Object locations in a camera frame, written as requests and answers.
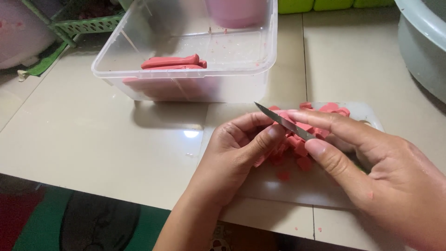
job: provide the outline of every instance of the green basket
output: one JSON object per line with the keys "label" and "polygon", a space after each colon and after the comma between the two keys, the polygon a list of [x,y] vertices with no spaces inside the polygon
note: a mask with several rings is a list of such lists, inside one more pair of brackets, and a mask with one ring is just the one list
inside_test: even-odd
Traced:
{"label": "green basket", "polygon": [[83,33],[110,32],[115,30],[125,14],[125,11],[121,10],[114,16],[78,20],[78,15],[87,2],[88,0],[70,1],[51,18],[53,20],[52,25],[60,27],[70,36]]}

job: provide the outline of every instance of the knife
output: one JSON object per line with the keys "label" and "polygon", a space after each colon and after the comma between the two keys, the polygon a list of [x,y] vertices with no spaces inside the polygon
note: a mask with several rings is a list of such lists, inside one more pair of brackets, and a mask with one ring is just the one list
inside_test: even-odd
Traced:
{"label": "knife", "polygon": [[304,129],[302,129],[299,126],[293,124],[292,122],[288,121],[287,119],[280,117],[277,113],[271,111],[270,109],[264,107],[263,105],[261,105],[261,104],[259,104],[257,102],[254,102],[254,103],[257,105],[257,107],[260,109],[260,111],[265,113],[266,116],[270,117],[275,122],[281,124],[286,129],[294,132],[295,134],[297,134],[299,137],[301,137],[305,141],[308,141],[308,140],[310,140],[312,138],[316,138],[315,136],[309,134]]}

